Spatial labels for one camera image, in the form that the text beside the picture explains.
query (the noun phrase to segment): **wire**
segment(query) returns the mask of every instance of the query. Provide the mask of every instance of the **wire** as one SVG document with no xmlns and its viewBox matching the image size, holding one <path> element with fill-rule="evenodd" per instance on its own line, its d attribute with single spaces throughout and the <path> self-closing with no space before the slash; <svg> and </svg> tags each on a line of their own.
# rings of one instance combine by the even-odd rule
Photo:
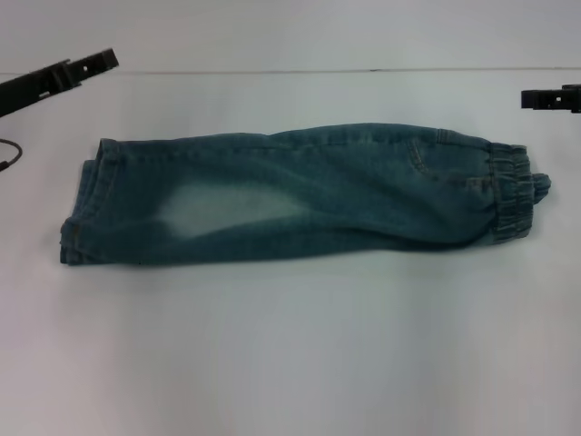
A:
<svg viewBox="0 0 581 436">
<path fill-rule="evenodd" d="M 9 166 L 12 166 L 22 157 L 22 147 L 17 143 L 13 143 L 12 141 L 8 141 L 7 139 L 0 139 L 0 143 L 12 145 L 16 150 L 18 150 L 18 154 L 12 161 L 2 161 L 0 162 L 0 171 L 5 170 Z"/>
</svg>

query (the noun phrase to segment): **blue jeans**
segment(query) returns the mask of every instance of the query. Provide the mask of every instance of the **blue jeans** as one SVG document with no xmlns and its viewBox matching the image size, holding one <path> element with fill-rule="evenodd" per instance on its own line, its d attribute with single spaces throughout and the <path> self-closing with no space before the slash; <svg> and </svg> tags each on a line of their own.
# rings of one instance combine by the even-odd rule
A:
<svg viewBox="0 0 581 436">
<path fill-rule="evenodd" d="M 550 180 L 523 146 L 398 124 L 103 139 L 61 262 L 215 263 L 438 251 L 526 236 Z"/>
</svg>

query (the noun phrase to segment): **seam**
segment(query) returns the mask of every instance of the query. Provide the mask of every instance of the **seam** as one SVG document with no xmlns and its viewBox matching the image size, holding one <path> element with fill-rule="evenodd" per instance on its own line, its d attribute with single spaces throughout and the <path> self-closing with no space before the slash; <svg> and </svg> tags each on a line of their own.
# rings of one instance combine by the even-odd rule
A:
<svg viewBox="0 0 581 436">
<path fill-rule="evenodd" d="M 113 175 L 111 176 L 111 182 L 109 182 L 109 185 L 107 186 L 107 192 L 104 196 L 104 198 L 102 199 L 102 201 L 99 202 L 96 210 L 85 216 L 82 221 L 79 223 L 83 224 L 86 223 L 89 220 L 93 220 L 95 218 L 97 218 L 97 216 L 99 216 L 99 214 L 101 213 L 101 211 L 103 210 L 103 206 L 107 203 L 107 200 L 109 200 L 109 197 L 111 196 L 111 192 L 113 191 L 113 186 L 115 185 L 115 180 L 117 179 L 117 174 L 119 173 L 119 144 L 115 143 L 115 169 L 113 170 Z"/>
<path fill-rule="evenodd" d="M 480 150 L 480 151 L 484 151 L 487 152 L 488 148 L 484 145 L 473 145 L 473 144 L 462 144 L 462 143 L 455 143 L 455 142 L 451 142 L 448 140 L 448 138 L 444 138 L 445 134 L 448 132 L 453 132 L 454 134 L 456 134 L 456 132 L 451 131 L 451 130 L 446 130 L 446 129 L 438 129 L 438 136 L 436 139 L 436 143 L 437 144 L 441 144 L 441 145 L 453 145 L 455 147 L 461 147 L 461 148 L 470 148 L 472 150 Z M 475 136 L 465 136 L 467 138 L 476 138 Z"/>
</svg>

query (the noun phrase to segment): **white background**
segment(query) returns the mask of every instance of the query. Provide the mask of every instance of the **white background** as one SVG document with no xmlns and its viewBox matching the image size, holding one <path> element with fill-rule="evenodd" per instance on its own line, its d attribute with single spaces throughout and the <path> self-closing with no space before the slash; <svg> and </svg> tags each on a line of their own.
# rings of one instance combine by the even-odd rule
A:
<svg viewBox="0 0 581 436">
<path fill-rule="evenodd" d="M 2 6 L 0 73 L 108 46 L 122 68 L 0 119 L 25 148 L 0 173 L 1 434 L 578 434 L 581 115 L 519 104 L 581 71 L 167 74 L 576 67 L 578 2 L 49 3 Z M 58 262 L 101 137 L 357 122 L 528 145 L 554 183 L 533 232 L 446 254 Z"/>
</svg>

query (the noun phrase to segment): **elastic waistband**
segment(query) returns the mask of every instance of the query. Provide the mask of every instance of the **elastic waistband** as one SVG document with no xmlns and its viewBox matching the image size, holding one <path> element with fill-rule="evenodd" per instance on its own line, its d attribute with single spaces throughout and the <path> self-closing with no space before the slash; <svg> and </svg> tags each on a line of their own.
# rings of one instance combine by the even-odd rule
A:
<svg viewBox="0 0 581 436">
<path fill-rule="evenodd" d="M 491 144 L 490 165 L 497 206 L 494 242 L 524 238 L 533 225 L 533 204 L 547 195 L 550 179 L 531 174 L 527 148 L 520 145 Z"/>
</svg>

